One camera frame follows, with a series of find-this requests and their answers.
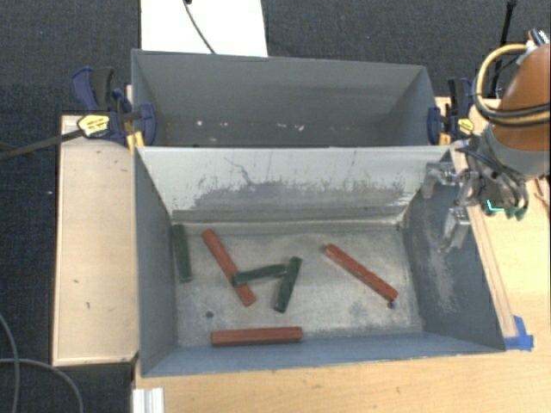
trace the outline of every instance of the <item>yellow label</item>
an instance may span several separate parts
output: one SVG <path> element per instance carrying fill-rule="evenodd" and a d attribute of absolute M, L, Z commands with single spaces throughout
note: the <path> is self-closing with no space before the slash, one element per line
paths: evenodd
<path fill-rule="evenodd" d="M 109 129 L 109 117 L 99 114 L 89 114 L 78 122 L 78 127 L 86 136 L 94 136 Z"/>
<path fill-rule="evenodd" d="M 462 133 L 470 134 L 474 130 L 474 124 L 469 118 L 461 118 L 457 121 L 457 125 Z"/>

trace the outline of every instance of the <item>green wooden block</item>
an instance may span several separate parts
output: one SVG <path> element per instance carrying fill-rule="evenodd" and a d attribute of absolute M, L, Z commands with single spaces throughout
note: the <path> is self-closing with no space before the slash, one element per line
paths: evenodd
<path fill-rule="evenodd" d="M 287 266 L 287 273 L 283 277 L 282 284 L 279 287 L 277 299 L 275 300 L 274 309 L 284 313 L 287 310 L 289 300 L 293 294 L 294 283 L 299 276 L 300 265 L 302 260 L 299 257 L 291 257 Z"/>
<path fill-rule="evenodd" d="M 176 256 L 176 267 L 180 283 L 191 280 L 191 264 L 189 263 L 188 239 L 183 225 L 172 226 L 172 246 Z"/>
<path fill-rule="evenodd" d="M 241 286 L 252 280 L 263 279 L 265 277 L 281 277 L 285 275 L 287 267 L 282 264 L 264 266 L 251 271 L 238 272 L 232 277 L 234 286 Z"/>

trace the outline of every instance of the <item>red wooden block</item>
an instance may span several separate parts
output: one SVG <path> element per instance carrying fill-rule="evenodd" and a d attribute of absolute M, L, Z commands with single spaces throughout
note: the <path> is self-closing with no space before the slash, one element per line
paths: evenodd
<path fill-rule="evenodd" d="M 396 289 L 386 283 L 383 279 L 377 277 L 371 271 L 367 270 L 361 263 L 354 260 L 334 244 L 328 244 L 327 248 L 325 248 L 324 254 L 354 275 L 359 281 L 371 287 L 371 289 L 376 291 L 389 302 L 392 303 L 396 300 L 396 297 L 398 297 L 398 291 Z"/>
<path fill-rule="evenodd" d="M 216 259 L 216 262 L 218 262 L 220 268 L 224 271 L 226 278 L 230 283 L 232 283 L 232 277 L 239 271 L 232 258 L 224 248 L 224 245 L 213 230 L 206 230 L 201 234 L 201 236 L 203 237 L 205 245 L 210 249 L 213 257 Z M 249 306 L 257 301 L 257 297 L 255 297 L 255 294 L 252 292 L 249 285 L 241 285 L 234 287 L 233 289 L 235 289 L 235 292 L 243 302 L 243 305 Z"/>
<path fill-rule="evenodd" d="M 301 327 L 218 330 L 210 334 L 210 342 L 215 347 L 280 344 L 300 340 L 302 340 Z"/>

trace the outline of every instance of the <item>blue tape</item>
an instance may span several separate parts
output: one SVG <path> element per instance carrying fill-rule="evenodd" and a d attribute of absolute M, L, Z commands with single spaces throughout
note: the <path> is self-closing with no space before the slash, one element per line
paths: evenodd
<path fill-rule="evenodd" d="M 505 347 L 507 350 L 526 350 L 531 352 L 534 348 L 534 336 L 526 333 L 524 321 L 521 317 L 513 315 L 513 320 L 515 320 L 518 335 L 504 338 Z"/>

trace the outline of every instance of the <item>wooden board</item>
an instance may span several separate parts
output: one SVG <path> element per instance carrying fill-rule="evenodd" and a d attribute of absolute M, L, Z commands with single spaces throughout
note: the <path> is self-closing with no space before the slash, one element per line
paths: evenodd
<path fill-rule="evenodd" d="M 64 117 L 62 132 L 78 117 Z M 61 145 L 52 362 L 130 361 L 138 351 L 132 164 L 104 140 Z"/>

